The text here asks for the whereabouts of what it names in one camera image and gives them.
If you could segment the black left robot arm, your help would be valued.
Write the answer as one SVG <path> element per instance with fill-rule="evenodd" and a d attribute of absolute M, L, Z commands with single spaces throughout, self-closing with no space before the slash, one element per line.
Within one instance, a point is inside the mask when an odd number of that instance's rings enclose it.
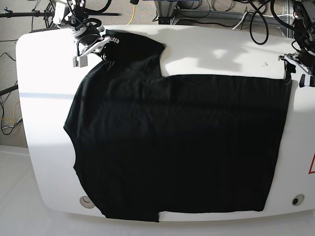
<path fill-rule="evenodd" d="M 282 21 L 274 11 L 275 1 L 270 1 L 270 11 L 274 19 L 285 28 L 293 31 L 294 43 L 299 45 L 294 54 L 279 56 L 289 67 L 286 73 L 294 73 L 295 69 L 301 70 L 299 87 L 315 86 L 315 2 L 313 0 L 293 1 L 293 23 Z"/>

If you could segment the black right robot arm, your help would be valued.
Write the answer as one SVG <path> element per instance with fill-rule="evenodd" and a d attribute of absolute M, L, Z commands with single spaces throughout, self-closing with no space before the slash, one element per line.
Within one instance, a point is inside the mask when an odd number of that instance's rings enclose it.
<path fill-rule="evenodd" d="M 57 0 L 54 7 L 53 24 L 57 27 L 71 29 L 76 40 L 76 54 L 73 57 L 74 67 L 88 65 L 88 55 L 96 54 L 106 60 L 105 47 L 108 43 L 119 43 L 119 39 L 104 32 L 102 21 L 94 18 L 109 8 L 111 1 L 107 1 L 100 10 L 86 8 L 85 0 Z"/>

